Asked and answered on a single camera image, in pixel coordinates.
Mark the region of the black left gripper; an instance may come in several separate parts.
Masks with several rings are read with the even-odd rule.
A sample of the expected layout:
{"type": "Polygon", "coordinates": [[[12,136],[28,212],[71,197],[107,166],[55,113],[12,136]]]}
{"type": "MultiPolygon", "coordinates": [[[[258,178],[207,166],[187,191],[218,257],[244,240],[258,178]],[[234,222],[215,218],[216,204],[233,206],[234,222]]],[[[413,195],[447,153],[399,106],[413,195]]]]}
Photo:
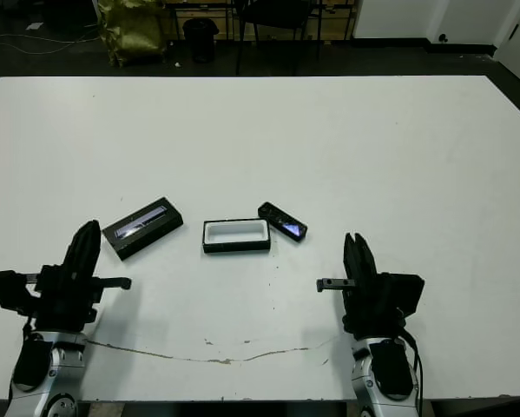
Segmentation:
{"type": "Polygon", "coordinates": [[[30,297],[27,316],[42,331],[81,332],[95,321],[94,305],[106,288],[129,290],[127,277],[99,278],[94,275],[101,250],[97,220],[81,226],[74,234],[62,265],[45,265],[37,274],[26,274],[25,284],[39,294],[30,297]]]}

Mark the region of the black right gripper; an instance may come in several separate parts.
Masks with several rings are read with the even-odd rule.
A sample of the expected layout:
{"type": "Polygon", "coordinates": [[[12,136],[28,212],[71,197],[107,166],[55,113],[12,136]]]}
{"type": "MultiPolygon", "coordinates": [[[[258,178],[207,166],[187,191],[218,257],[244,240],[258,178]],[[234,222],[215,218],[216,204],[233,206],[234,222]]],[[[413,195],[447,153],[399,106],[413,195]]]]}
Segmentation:
{"type": "Polygon", "coordinates": [[[372,251],[360,233],[346,234],[344,266],[347,278],[321,278],[316,281],[319,293],[324,290],[341,293],[345,310],[343,329],[355,340],[397,338],[397,322],[378,312],[372,295],[362,288],[363,282],[367,285],[375,279],[377,269],[372,251]]]}

